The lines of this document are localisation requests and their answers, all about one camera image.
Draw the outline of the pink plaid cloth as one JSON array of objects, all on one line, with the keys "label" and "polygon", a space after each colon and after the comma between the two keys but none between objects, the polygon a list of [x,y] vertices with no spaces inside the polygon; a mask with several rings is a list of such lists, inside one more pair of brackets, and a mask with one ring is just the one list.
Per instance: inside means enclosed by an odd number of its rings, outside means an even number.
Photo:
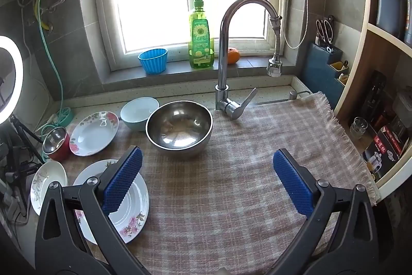
[{"label": "pink plaid cloth", "polygon": [[304,223],[276,175],[272,158],[284,148],[317,179],[340,188],[379,191],[328,100],[317,93],[246,108],[237,120],[212,114],[210,141],[198,156],[158,152],[143,132],[120,126],[112,144],[95,156],[70,156],[69,181],[88,165],[142,149],[149,214],[128,245],[152,274],[263,274]]}]

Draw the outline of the black tripod stand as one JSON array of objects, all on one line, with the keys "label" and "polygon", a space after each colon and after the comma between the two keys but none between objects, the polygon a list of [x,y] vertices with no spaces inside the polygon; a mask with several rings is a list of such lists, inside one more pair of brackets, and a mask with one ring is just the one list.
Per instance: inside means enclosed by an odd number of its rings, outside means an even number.
[{"label": "black tripod stand", "polygon": [[33,154],[41,164],[44,164],[45,161],[43,160],[42,156],[39,154],[38,150],[36,147],[32,144],[31,140],[29,139],[32,138],[35,140],[38,144],[42,145],[42,140],[40,137],[38,137],[34,132],[29,130],[27,126],[25,126],[14,114],[11,114],[9,117],[9,121],[11,124],[14,126],[15,130],[17,131],[18,136],[22,140],[22,143],[26,149],[29,150],[31,154]]}]

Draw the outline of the large flat plate pink flowers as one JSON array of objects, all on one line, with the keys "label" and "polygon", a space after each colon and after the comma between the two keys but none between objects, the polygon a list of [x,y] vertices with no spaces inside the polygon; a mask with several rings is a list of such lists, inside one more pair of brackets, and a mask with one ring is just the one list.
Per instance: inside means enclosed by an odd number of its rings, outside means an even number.
[{"label": "large flat plate pink flowers", "polygon": [[[113,163],[115,159],[105,159],[92,163],[74,181],[74,185],[82,185],[90,177],[100,175]],[[147,221],[149,214],[149,192],[140,173],[134,179],[119,209],[110,214],[109,219],[125,244],[138,236]]]}]

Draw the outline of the deep plate pink flowers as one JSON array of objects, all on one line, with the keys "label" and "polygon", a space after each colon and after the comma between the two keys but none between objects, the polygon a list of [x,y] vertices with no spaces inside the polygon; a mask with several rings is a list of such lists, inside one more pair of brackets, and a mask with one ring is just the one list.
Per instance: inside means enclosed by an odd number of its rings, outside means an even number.
[{"label": "deep plate pink flowers", "polygon": [[115,113],[95,112],[76,125],[71,133],[69,148],[76,156],[92,156],[113,141],[118,129],[119,119]]}]

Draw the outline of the large stainless steel bowl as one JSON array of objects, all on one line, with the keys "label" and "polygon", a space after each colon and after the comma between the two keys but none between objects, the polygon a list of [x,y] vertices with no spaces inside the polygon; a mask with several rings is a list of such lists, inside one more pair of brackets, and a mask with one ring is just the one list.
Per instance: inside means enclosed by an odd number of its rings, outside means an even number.
[{"label": "large stainless steel bowl", "polygon": [[212,136],[212,113],[194,101],[173,101],[149,116],[145,133],[161,154],[188,159],[205,150]]}]

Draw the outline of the small glass cup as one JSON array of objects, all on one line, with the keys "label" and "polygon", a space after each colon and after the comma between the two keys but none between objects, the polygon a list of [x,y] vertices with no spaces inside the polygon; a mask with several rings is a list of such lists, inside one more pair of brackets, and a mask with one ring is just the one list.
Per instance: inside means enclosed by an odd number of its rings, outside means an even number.
[{"label": "small glass cup", "polygon": [[369,124],[361,116],[354,118],[353,123],[350,125],[350,135],[354,140],[360,140],[360,138],[366,133]]}]

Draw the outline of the white plate gold leaf pattern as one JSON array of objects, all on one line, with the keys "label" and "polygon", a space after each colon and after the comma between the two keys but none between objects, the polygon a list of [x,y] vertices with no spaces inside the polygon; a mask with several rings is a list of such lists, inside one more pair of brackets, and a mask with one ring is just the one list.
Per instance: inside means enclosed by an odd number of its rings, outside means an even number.
[{"label": "white plate gold leaf pattern", "polygon": [[47,161],[35,173],[31,182],[30,200],[35,213],[40,216],[45,195],[52,182],[68,185],[66,171],[58,161]]}]

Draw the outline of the printed product box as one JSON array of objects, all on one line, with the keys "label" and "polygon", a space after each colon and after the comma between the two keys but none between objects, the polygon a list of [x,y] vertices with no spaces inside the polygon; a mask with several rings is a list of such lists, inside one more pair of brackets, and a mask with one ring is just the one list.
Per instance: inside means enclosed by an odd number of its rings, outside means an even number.
[{"label": "printed product box", "polygon": [[408,130],[403,126],[383,126],[362,152],[362,158],[375,181],[380,180],[401,159],[409,142]]}]

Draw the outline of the light blue ceramic bowl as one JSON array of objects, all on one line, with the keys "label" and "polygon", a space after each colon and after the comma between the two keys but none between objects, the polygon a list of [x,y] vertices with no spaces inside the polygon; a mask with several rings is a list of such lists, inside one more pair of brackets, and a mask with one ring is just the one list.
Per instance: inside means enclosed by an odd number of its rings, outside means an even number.
[{"label": "light blue ceramic bowl", "polygon": [[133,131],[144,132],[149,116],[159,108],[159,102],[152,97],[136,98],[123,106],[120,118]]}]

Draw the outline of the orange fruit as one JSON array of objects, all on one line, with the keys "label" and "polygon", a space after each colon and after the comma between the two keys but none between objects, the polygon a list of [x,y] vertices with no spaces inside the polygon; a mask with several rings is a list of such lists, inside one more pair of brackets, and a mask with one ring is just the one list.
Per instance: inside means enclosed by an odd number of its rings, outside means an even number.
[{"label": "orange fruit", "polygon": [[228,65],[236,64],[240,59],[240,53],[236,48],[228,48]]}]

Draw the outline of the blue fluted plastic cup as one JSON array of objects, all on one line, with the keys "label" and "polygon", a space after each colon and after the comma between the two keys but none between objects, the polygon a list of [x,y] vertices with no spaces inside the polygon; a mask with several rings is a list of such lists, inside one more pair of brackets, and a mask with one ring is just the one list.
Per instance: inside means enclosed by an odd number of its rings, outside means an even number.
[{"label": "blue fluted plastic cup", "polygon": [[139,54],[138,59],[147,75],[158,75],[166,70],[168,51],[164,48],[150,49]]}]

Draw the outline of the red steel-lined small bowl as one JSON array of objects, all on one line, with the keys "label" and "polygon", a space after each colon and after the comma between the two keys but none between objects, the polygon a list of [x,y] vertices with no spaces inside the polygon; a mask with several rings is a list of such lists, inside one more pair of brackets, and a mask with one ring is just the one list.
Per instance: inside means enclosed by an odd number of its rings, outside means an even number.
[{"label": "red steel-lined small bowl", "polygon": [[71,152],[69,142],[70,135],[64,127],[54,128],[45,136],[42,152],[51,160],[62,162]]}]

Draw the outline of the wooden shelf unit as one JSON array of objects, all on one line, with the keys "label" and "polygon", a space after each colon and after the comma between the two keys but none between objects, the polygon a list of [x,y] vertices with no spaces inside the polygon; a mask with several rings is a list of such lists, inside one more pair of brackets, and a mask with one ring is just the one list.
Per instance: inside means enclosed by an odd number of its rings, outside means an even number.
[{"label": "wooden shelf unit", "polygon": [[411,48],[408,45],[374,25],[377,6],[378,0],[365,0],[357,52],[348,81],[334,109],[335,116],[345,126],[355,115],[355,106],[366,91],[372,73],[377,70],[390,80],[395,74],[400,56],[411,57]]}]

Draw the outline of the chrome kitchen faucet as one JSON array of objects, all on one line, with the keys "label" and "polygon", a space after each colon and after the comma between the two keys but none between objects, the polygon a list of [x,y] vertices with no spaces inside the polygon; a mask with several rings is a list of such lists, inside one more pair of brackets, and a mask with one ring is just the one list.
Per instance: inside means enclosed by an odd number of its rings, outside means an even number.
[{"label": "chrome kitchen faucet", "polygon": [[270,26],[274,32],[274,53],[268,60],[267,73],[273,78],[280,77],[282,74],[282,61],[280,59],[281,16],[277,13],[274,6],[268,0],[236,0],[225,12],[220,25],[218,82],[215,86],[215,108],[224,112],[232,120],[236,120],[241,117],[245,108],[252,101],[258,91],[254,88],[242,103],[237,103],[228,97],[228,66],[236,64],[240,59],[239,51],[235,48],[229,47],[228,44],[230,22],[234,14],[242,6],[250,3],[261,5],[266,9],[269,14]]}]

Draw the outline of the blue knife block holder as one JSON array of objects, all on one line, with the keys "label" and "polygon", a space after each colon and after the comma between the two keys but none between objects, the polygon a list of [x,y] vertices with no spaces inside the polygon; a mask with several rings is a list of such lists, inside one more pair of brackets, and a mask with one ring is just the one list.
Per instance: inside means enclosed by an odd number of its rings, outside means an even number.
[{"label": "blue knife block holder", "polygon": [[340,75],[348,75],[348,66],[341,60],[343,51],[326,48],[310,43],[307,49],[305,63],[300,73],[300,80],[313,93],[325,94],[332,109],[335,109],[344,90],[344,84],[339,81]]}]

